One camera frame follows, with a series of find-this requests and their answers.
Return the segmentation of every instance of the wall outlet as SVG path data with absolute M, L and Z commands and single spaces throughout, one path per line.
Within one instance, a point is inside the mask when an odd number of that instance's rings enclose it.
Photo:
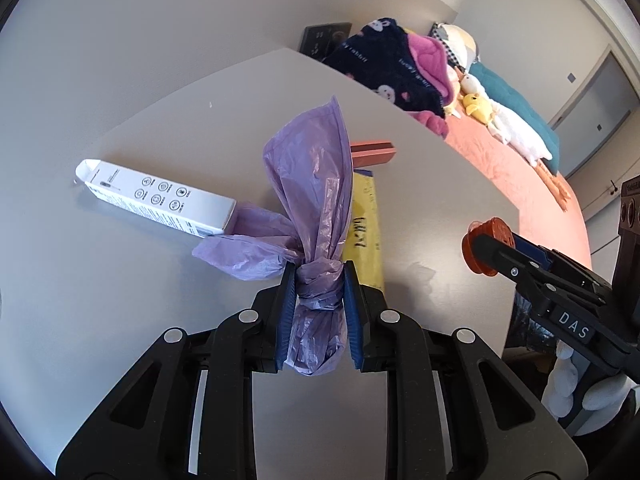
M 305 29 L 299 52 L 321 60 L 349 37 L 351 23 L 325 23 Z

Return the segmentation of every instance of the silver screw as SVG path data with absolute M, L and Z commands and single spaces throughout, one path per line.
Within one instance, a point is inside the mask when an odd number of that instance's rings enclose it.
M 400 321 L 400 314 L 398 314 L 395 310 L 383 310 L 380 312 L 380 319 L 385 323 L 397 323 Z
M 238 319 L 243 323 L 253 323 L 258 320 L 258 313 L 255 310 L 243 310 L 239 315 Z
M 460 341 L 461 343 L 472 343 L 473 341 L 476 340 L 476 334 L 474 334 L 473 332 L 471 332 L 471 330 L 469 330 L 468 328 L 463 328 L 462 330 L 458 330 L 458 332 L 456 333 L 456 337 L 458 338 L 458 341 Z
M 182 339 L 182 330 L 179 328 L 170 328 L 164 333 L 164 340 L 167 343 L 177 343 Z

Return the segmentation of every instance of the stuffed animal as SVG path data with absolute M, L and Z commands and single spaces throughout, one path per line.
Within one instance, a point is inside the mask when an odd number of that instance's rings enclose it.
M 482 124 L 489 124 L 494 119 L 494 109 L 488 99 L 480 94 L 467 94 L 462 99 L 467 115 L 472 116 Z
M 523 158 L 532 166 L 536 167 L 540 158 L 551 160 L 552 155 L 547 149 L 545 142 L 540 135 L 527 122 L 521 118 L 516 112 L 502 106 L 496 101 L 490 101 L 494 118 L 498 121 L 498 129 L 506 132 L 509 136 L 509 144 L 523 156 Z
M 480 94 L 485 99 L 489 98 L 482 83 L 473 74 L 465 74 L 462 79 L 460 79 L 460 86 L 462 87 L 462 92 L 465 94 Z
M 542 161 L 539 161 L 533 169 L 556 199 L 560 209 L 562 209 L 562 211 L 567 211 L 569 209 L 567 201 L 571 199 L 571 193 L 569 193 L 560 178 L 553 176 Z

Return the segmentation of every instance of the yellow package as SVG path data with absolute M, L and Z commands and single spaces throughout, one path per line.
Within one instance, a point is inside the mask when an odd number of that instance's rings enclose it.
M 384 292 L 378 201 L 373 174 L 366 170 L 353 173 L 351 224 L 342 251 L 342 260 L 353 260 L 362 285 L 374 286 Z

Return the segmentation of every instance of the plush duck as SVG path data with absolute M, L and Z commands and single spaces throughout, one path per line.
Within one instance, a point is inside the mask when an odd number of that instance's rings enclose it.
M 488 99 L 480 94 L 467 94 L 462 99 L 467 115 L 472 116 L 482 124 L 489 124 L 494 120 L 494 109 Z

